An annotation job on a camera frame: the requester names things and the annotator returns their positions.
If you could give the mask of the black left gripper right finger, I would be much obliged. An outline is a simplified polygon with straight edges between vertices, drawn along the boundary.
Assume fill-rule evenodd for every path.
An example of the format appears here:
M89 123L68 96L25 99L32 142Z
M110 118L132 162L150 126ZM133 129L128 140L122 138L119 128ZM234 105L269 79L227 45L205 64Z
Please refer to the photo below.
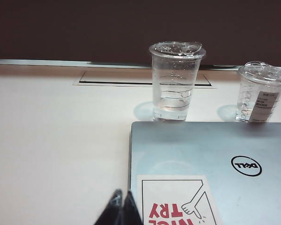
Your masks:
M122 208L122 224L143 225L131 191L127 192L126 198L124 200L124 206Z

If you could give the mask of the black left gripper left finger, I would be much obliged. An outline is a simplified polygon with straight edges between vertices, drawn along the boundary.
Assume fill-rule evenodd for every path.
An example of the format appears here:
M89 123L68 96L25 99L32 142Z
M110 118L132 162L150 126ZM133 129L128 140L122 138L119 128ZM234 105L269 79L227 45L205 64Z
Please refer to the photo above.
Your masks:
M95 225L122 225L122 190L116 189Z

